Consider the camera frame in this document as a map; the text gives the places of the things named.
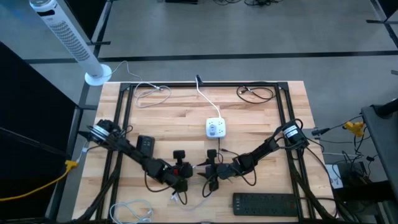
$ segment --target table frame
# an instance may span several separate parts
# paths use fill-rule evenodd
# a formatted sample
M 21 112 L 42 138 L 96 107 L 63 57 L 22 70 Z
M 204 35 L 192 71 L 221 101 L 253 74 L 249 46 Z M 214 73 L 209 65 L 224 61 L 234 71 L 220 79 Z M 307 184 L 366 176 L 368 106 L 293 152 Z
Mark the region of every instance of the table frame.
M 115 115 L 114 115 L 114 122 L 116 124 L 119 123 L 121 106 L 123 103 L 123 96 L 127 92 L 128 97 L 127 97 L 126 110 L 125 110 L 124 119 L 123 119 L 123 126 L 122 126 L 123 129 L 126 129 L 128 126 L 128 120 L 129 120 L 130 112 L 131 112 L 132 94 L 133 94 L 133 91 L 134 91 L 135 87 L 137 86 L 137 84 L 138 83 L 121 83 L 120 84 L 119 96 L 118 96 L 118 101 L 117 101 Z M 167 85 L 171 88 L 190 88 L 190 87 L 196 88 L 195 82 L 185 82 L 185 83 L 184 82 L 171 82 L 171 83 L 165 82 L 165 83 L 156 83 L 156 84 L 157 85 Z M 279 111 L 281 125 L 286 123 L 284 106 L 282 104 L 282 97 L 280 94 L 281 90 L 283 90 L 285 93 L 287 111 L 289 112 L 289 118 L 290 118 L 290 120 L 295 119 L 292 100 L 290 98 L 289 84 L 287 82 L 204 82 L 202 84 L 202 87 L 231 87 L 231 86 L 238 87 L 241 85 L 264 86 L 264 87 L 274 88 L 275 97 L 276 97 L 277 104 L 278 104 L 278 111 Z M 142 84 L 141 86 L 150 87 L 149 85 L 146 85 L 146 84 Z M 287 145 L 287 146 L 289 145 L 289 142 L 286 139 L 285 139 L 285 145 Z M 109 178 L 109 172 L 111 170 L 112 155 L 113 155 L 113 153 L 111 151 L 108 151 L 108 154 L 106 156 L 105 167 L 104 167 L 103 180 L 101 183 L 101 191 L 103 190 L 104 186 L 107 184 L 107 181 Z M 286 155 L 287 155 L 287 161 L 288 161 L 288 165 L 289 165 L 289 172 L 291 172 L 291 170 L 293 169 L 293 166 L 294 166 L 292 151 L 286 151 Z M 121 152 L 119 152 L 117 159 L 116 159 L 116 165 L 114 168 L 114 172 L 116 171 L 116 172 L 120 173 L 122 158 L 123 158 L 123 154 Z M 305 168 L 304 159 L 302 157 L 299 157 L 298 164 L 300 167 L 301 176 L 302 176 L 305 184 L 308 185 L 307 170 Z M 109 206 L 112 206 L 113 204 L 116 203 L 116 196 L 118 194 L 119 178 L 120 178 L 120 175 L 118 175 L 113 182 L 113 188 L 112 188 L 112 192 L 111 192 L 111 200 L 110 200 Z M 290 179 L 292 182 L 293 194 L 295 195 L 295 197 L 300 198 L 299 187 L 298 187 L 297 182 L 295 181 L 295 179 L 292 176 L 290 176 Z M 100 201 L 98 208 L 96 210 L 96 218 L 95 218 L 96 221 L 100 221 L 102 219 L 103 205 L 104 205 L 104 199 L 102 199 Z M 301 204 L 300 199 L 296 200 L 296 205 L 297 205 L 298 222 L 301 223 L 304 219 L 304 216 L 303 216 L 303 209 L 302 209 L 302 204 Z M 307 200 L 307 206 L 308 206 L 308 213 L 309 213 L 310 219 L 316 219 L 315 209 L 308 200 Z

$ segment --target power strip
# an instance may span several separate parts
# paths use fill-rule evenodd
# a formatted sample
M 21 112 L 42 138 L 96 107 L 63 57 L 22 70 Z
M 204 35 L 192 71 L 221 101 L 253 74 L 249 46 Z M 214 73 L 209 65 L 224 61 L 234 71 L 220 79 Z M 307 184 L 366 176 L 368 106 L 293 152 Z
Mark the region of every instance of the power strip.
M 234 193 L 234 215 L 296 217 L 293 194 Z
M 223 138 L 226 134 L 224 118 L 208 118 L 206 120 L 206 135 L 208 138 Z

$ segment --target tangled wires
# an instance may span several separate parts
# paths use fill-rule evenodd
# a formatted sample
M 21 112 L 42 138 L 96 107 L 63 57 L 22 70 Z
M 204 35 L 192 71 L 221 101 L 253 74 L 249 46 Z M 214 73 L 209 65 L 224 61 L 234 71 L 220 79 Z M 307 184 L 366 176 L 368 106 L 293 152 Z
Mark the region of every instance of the tangled wires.
M 240 1 L 242 1 L 242 0 L 213 0 L 213 2 L 219 6 L 226 6 L 228 4 L 238 3 Z
M 270 97 L 263 97 L 263 96 L 260 96 L 259 94 L 256 93 L 255 90 L 265 90 L 265 91 L 268 91 L 269 94 L 270 94 Z M 255 96 L 256 98 L 259 98 L 261 101 L 250 101 L 250 100 L 247 100 L 247 99 L 243 98 L 241 95 L 243 95 L 243 94 L 244 94 L 245 92 L 247 92 L 247 91 L 250 92 L 250 93 L 251 93 L 253 96 Z M 268 88 L 266 88 L 266 87 L 249 88 L 249 87 L 247 87 L 247 86 L 245 86 L 245 85 L 239 86 L 239 87 L 236 89 L 236 94 L 237 94 L 237 96 L 238 96 L 241 100 L 243 100 L 243 101 L 245 101 L 245 102 L 247 102 L 247 103 L 252 103 L 252 104 L 267 103 L 268 101 L 270 101 L 271 99 L 273 99 L 273 98 L 276 96 L 272 90 L 270 90 L 270 89 L 268 89 Z
M 249 2 L 248 0 L 244 0 L 244 3 L 247 6 L 270 6 L 272 3 L 280 3 L 283 0 L 252 0 Z

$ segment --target wooden table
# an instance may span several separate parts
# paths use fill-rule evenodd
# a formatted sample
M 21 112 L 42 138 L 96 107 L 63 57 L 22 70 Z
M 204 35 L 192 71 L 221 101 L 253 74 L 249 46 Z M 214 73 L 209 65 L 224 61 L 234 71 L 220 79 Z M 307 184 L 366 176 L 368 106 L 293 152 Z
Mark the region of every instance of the wooden table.
M 106 83 L 103 86 L 95 122 L 100 119 L 113 120 L 118 99 L 120 83 Z M 289 82 L 290 95 L 296 118 L 304 122 L 304 128 L 313 128 L 314 121 L 303 82 Z M 277 102 L 274 99 L 267 103 L 253 105 L 246 103 L 236 96 L 236 87 L 201 88 L 202 92 L 221 109 L 221 114 L 226 120 L 227 134 L 221 140 L 221 147 L 238 154 L 251 152 L 269 137 L 280 126 Z M 155 93 L 142 99 L 141 105 L 159 101 L 162 95 Z M 122 111 L 126 105 L 127 94 L 124 95 Z M 217 149 L 218 141 L 207 139 L 205 134 L 205 121 L 210 117 L 217 117 L 217 111 L 204 97 L 197 93 L 195 88 L 173 88 L 172 96 L 164 103 L 150 108 L 138 108 L 133 99 L 129 124 L 134 129 L 127 138 L 135 144 L 139 134 L 155 137 L 154 157 L 162 158 L 174 164 L 173 151 L 185 150 L 185 161 L 199 164 L 206 159 L 207 149 Z M 323 160 L 320 148 L 311 144 L 315 154 Z M 79 217 L 90 205 L 96 194 L 100 191 L 101 180 L 107 151 L 98 148 L 90 151 L 86 157 L 80 189 L 76 200 L 73 218 Z M 224 161 L 231 162 L 233 154 L 224 152 Z M 319 162 L 306 151 L 304 155 L 307 174 L 312 192 L 317 197 L 333 197 L 328 176 Z M 153 222 L 293 222 L 297 218 L 289 217 L 242 217 L 234 216 L 232 210 L 232 194 L 234 192 L 258 193 L 289 193 L 292 194 L 292 184 L 289 176 L 286 152 L 278 150 L 269 154 L 256 166 L 257 184 L 248 186 L 242 178 L 232 178 L 220 181 L 220 188 L 213 192 L 211 197 L 194 211 L 186 211 L 189 205 L 196 205 L 203 200 L 201 190 L 205 179 L 196 173 L 190 178 L 188 205 L 184 207 L 170 200 L 172 189 L 160 193 L 149 192 L 144 185 L 144 171 L 140 165 L 127 156 L 123 156 L 121 178 L 118 188 L 117 202 L 127 202 L 135 199 L 145 199 L 154 208 Z M 246 178 L 253 182 L 253 174 Z M 149 187 L 161 189 L 160 185 L 151 178 L 148 179 Z M 109 209 L 110 192 L 104 203 L 106 218 Z M 322 200 L 321 203 L 332 214 L 335 206 L 331 201 Z M 304 214 L 307 217 L 307 205 L 302 201 Z M 133 208 L 139 215 L 146 213 L 144 205 L 135 205 Z M 122 222 L 135 222 L 136 219 L 126 208 L 120 208 L 117 213 Z

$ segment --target white usb cable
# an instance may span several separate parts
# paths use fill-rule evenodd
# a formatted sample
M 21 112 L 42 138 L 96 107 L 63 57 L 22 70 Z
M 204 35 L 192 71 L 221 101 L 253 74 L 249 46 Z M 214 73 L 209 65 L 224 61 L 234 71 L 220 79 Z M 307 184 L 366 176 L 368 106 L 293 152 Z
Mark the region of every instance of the white usb cable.
M 132 203 L 144 203 L 149 210 L 143 217 L 140 217 L 129 206 L 129 204 L 132 204 Z M 126 222 L 121 222 L 118 218 L 114 218 L 113 215 L 112 215 L 112 209 L 116 210 L 120 206 L 124 206 L 124 207 L 128 208 L 130 210 L 130 212 L 138 219 L 138 221 L 132 222 L 132 223 L 126 223 Z M 131 200 L 129 202 L 115 203 L 114 205 L 111 206 L 111 208 L 109 208 L 109 214 L 110 214 L 110 217 L 112 218 L 112 220 L 115 223 L 117 223 L 117 224 L 137 224 L 137 223 L 142 223 L 142 222 L 147 222 L 147 223 L 152 222 L 153 216 L 154 216 L 154 211 L 153 211 L 152 206 L 150 205 L 150 203 L 148 201 L 146 201 L 146 200 Z
M 141 81 L 141 82 L 139 82 L 139 83 L 137 84 L 137 86 L 136 86 L 135 89 L 134 89 L 134 96 L 136 97 L 135 104 L 136 104 L 136 106 L 137 106 L 138 108 L 147 108 L 147 107 L 150 107 L 150 106 L 159 105 L 159 104 L 163 103 L 164 101 L 166 101 L 166 100 L 171 96 L 172 90 L 171 90 L 168 86 L 155 86 L 155 85 L 153 85 L 153 84 L 151 84 L 151 83 L 149 83 L 149 82 L 144 82 L 144 81 L 142 81 L 142 78 L 141 78 L 139 75 L 136 75 L 136 74 L 134 74 L 134 73 L 131 73 L 131 72 L 130 72 L 130 68 L 129 68 L 129 63 L 128 63 L 127 61 L 122 61 L 122 62 L 113 70 L 113 72 L 112 72 L 110 75 L 112 75 L 114 72 L 116 72 L 116 70 L 117 70 L 117 69 L 120 67 L 120 65 L 122 65 L 123 63 L 126 63 L 128 74 L 130 74 L 130 75 L 132 75 L 132 76 L 134 76 L 134 77 L 139 78 L 140 81 Z M 154 89 L 153 89 L 153 90 L 143 91 L 142 93 L 140 93 L 140 94 L 137 95 L 136 92 L 137 92 L 138 86 L 140 86 L 141 84 L 148 84 L 148 85 L 154 87 Z M 158 103 L 153 103 L 153 104 L 150 104 L 150 105 L 145 105 L 145 106 L 141 106 L 141 105 L 138 104 L 138 100 L 139 100 L 139 99 L 144 98 L 144 97 L 146 97 L 146 96 L 149 96 L 149 95 L 153 94 L 153 93 L 156 92 L 156 91 L 163 91 L 163 90 L 165 90 L 165 89 L 169 91 L 169 94 L 168 94 L 163 100 L 161 100 L 160 102 L 158 102 Z
M 198 77 L 195 77 L 195 79 L 196 79 L 196 81 L 197 81 L 197 90 L 198 90 L 198 92 L 199 92 L 204 98 L 206 98 L 206 100 L 209 101 L 209 103 L 211 103 L 211 105 L 213 105 L 213 106 L 217 109 L 218 117 L 221 118 L 220 110 L 218 109 L 218 107 L 217 107 L 216 105 L 214 105 L 214 103 L 212 103 L 212 102 L 199 90 L 199 81 L 198 81 Z
M 153 89 L 153 90 L 143 91 L 142 93 L 139 93 L 139 94 L 137 95 L 138 87 L 139 87 L 141 84 L 148 84 L 148 85 L 154 87 L 154 89 Z M 161 100 L 160 102 L 153 103 L 153 104 L 149 104 L 149 105 L 145 105 L 145 106 L 141 106 L 141 105 L 138 104 L 138 100 L 139 100 L 139 99 L 144 98 L 144 97 L 146 97 L 146 96 L 149 96 L 149 95 L 153 94 L 153 93 L 156 92 L 156 91 L 163 91 L 163 90 L 165 90 L 165 89 L 169 91 L 169 94 L 168 94 L 163 100 Z M 140 83 L 138 83 L 138 85 L 137 85 L 136 88 L 134 89 L 134 96 L 136 97 L 136 102 L 135 102 L 135 104 L 136 104 L 136 106 L 137 106 L 138 108 L 147 108 L 147 107 L 150 107 L 150 106 L 159 105 L 159 104 L 165 102 L 165 101 L 171 96 L 171 94 L 172 94 L 172 90 L 171 90 L 168 86 L 156 86 L 156 85 L 153 85 L 153 84 L 151 84 L 151 83 L 149 83 L 149 82 L 140 82 Z

